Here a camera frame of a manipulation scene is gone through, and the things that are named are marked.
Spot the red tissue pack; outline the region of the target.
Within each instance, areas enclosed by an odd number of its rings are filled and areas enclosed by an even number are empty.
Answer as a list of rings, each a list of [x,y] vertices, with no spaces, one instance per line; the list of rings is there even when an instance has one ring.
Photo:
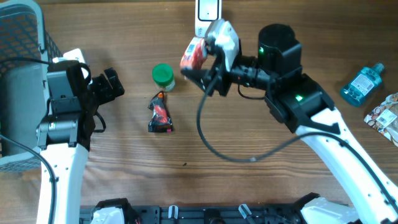
[[[207,60],[207,49],[204,38],[194,37],[186,48],[180,61],[181,70],[201,70]]]

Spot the green lid jar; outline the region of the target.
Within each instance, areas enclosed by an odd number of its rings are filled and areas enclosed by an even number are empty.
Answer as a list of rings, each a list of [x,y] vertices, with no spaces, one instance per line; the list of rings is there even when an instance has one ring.
[[[160,63],[152,69],[152,79],[157,87],[163,91],[171,91],[175,86],[174,71],[166,63]]]

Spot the red black snack pouch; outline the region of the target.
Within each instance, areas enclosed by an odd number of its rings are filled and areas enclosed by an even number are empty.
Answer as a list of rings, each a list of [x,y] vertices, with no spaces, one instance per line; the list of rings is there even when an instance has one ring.
[[[171,133],[174,130],[170,113],[165,105],[164,91],[158,92],[150,101],[148,109],[153,115],[148,123],[150,133]]]

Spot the blue mouthwash bottle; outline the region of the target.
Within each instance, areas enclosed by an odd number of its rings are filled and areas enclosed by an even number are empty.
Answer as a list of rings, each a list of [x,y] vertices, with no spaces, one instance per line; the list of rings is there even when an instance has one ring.
[[[373,67],[363,67],[357,75],[341,90],[342,98],[353,106],[361,106],[366,98],[382,83],[381,73],[384,71],[382,63]]]

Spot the beige snack bag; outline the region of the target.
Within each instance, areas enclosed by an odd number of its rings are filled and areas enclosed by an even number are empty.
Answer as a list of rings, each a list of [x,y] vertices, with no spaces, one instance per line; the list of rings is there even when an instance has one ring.
[[[365,116],[364,122],[397,146],[397,93],[387,96]]]

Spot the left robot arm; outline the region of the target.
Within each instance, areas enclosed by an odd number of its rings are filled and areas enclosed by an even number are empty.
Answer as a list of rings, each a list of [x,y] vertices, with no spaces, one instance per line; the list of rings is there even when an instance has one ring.
[[[124,94],[115,69],[85,77],[81,64],[49,66],[49,112],[37,128],[42,159],[37,223],[78,223],[98,107]]]

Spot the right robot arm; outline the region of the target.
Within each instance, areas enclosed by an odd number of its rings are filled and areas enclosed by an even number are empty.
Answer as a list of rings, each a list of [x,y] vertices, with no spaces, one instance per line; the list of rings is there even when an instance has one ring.
[[[215,20],[204,37],[191,40],[180,68],[206,96],[225,96],[234,83],[263,90],[271,115],[318,154],[351,200],[345,206],[310,193],[293,205],[296,223],[396,223],[397,186],[351,134],[329,95],[303,73],[301,49],[290,26],[271,24],[259,32],[257,57],[244,56],[232,25]]]

